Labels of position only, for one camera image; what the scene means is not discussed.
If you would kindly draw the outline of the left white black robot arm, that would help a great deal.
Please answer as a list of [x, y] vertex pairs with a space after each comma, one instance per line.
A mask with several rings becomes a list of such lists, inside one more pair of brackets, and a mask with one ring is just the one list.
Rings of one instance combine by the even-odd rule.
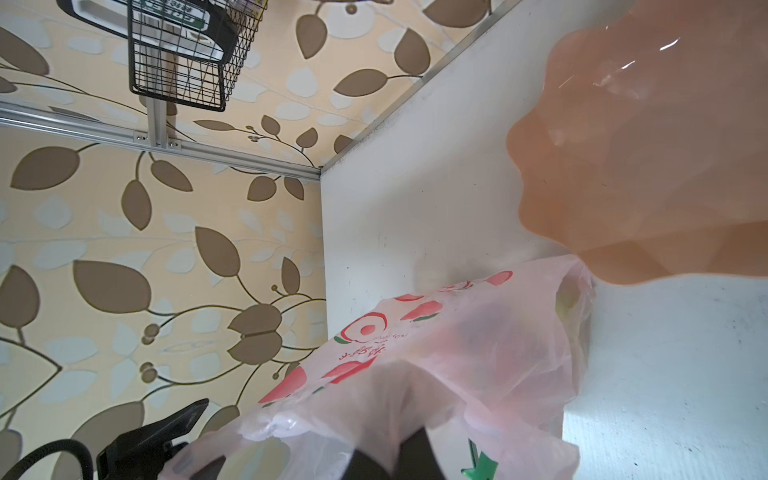
[[208, 405], [207, 398], [200, 399], [162, 420], [123, 433], [97, 456], [75, 439], [49, 442], [17, 461], [3, 478], [19, 479], [45, 457], [67, 453], [79, 464], [84, 479], [94, 475], [100, 479], [157, 479], [165, 464], [187, 446], [173, 441], [192, 430]]

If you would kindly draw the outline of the pink dragon fruit toy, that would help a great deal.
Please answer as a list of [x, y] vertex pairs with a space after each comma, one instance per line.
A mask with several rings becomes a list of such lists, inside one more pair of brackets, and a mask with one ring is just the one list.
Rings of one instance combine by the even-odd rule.
[[479, 450], [472, 440], [469, 441], [469, 451], [472, 465], [462, 469], [462, 475], [469, 480], [493, 480], [498, 463]]

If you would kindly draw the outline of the pink plastic fruit-print bag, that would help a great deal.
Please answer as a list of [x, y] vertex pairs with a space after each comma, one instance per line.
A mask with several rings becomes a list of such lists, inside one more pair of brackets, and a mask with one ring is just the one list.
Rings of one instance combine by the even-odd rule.
[[161, 477], [196, 478], [268, 439], [290, 449], [286, 479], [338, 479], [355, 453], [390, 474], [408, 438], [454, 424], [498, 479], [570, 479], [580, 452], [558, 428], [583, 376], [578, 336], [594, 295], [587, 267], [566, 255], [385, 299]]

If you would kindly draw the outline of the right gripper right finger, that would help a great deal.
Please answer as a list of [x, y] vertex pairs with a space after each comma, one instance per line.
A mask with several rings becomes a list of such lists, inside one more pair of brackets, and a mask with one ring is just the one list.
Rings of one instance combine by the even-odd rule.
[[396, 480], [445, 480], [425, 428], [407, 438], [399, 449]]

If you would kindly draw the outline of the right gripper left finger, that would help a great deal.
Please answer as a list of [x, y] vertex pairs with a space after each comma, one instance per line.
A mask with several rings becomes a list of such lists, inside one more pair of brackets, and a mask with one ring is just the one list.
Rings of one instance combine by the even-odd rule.
[[365, 453], [355, 450], [350, 462], [344, 471], [342, 480], [390, 480], [391, 476], [386, 469]]

